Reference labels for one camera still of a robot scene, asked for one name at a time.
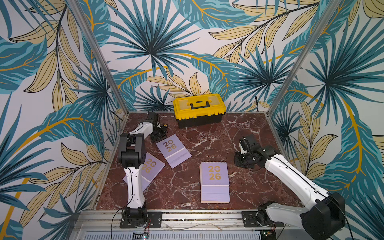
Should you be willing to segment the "purple calendar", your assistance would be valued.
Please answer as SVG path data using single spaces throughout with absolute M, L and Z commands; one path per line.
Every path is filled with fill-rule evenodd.
M 228 204 L 230 202 L 229 175 L 226 162 L 201 162 L 201 203 Z
M 176 134 L 156 143 L 172 169 L 192 157 Z
M 151 184 L 151 182 L 156 178 L 156 176 L 161 172 L 165 167 L 165 163 L 157 159 L 155 156 L 150 153 L 146 153 L 146 161 L 143 164 L 142 171 L 142 190 L 145 191 L 146 188 Z

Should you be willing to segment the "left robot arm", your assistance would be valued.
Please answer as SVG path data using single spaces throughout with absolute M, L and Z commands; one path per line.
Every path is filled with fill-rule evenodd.
M 167 126 L 160 124 L 157 113 L 150 112 L 147 118 L 129 133 L 122 133 L 118 146 L 118 161 L 127 179 L 128 203 L 122 209 L 122 222 L 141 228 L 149 222 L 144 193 L 142 171 L 146 160 L 145 140 L 159 142 L 166 137 Z

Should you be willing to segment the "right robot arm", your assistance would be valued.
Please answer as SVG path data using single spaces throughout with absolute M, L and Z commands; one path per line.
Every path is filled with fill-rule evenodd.
M 242 212 L 245 227 L 266 228 L 283 223 L 304 230 L 314 240 L 327 240 L 348 223 L 345 199 L 308 179 L 274 147 L 262 147 L 253 135 L 241 138 L 239 147 L 240 151 L 234 156 L 237 167 L 265 169 L 280 179 L 303 204 L 301 208 L 274 201 L 260 204 L 256 212 Z

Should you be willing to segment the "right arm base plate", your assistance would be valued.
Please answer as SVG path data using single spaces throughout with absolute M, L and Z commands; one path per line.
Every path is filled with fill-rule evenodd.
M 284 224 L 281 222 L 273 222 L 263 212 L 258 211 L 243 211 L 241 212 L 242 220 L 245 228 L 256 228 L 256 227 L 283 227 Z

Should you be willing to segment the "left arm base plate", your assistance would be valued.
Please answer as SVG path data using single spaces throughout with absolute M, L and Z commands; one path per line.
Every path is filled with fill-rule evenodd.
M 143 212 L 136 209 L 124 210 L 122 212 L 121 229 L 159 229 L 162 224 L 162 212 Z

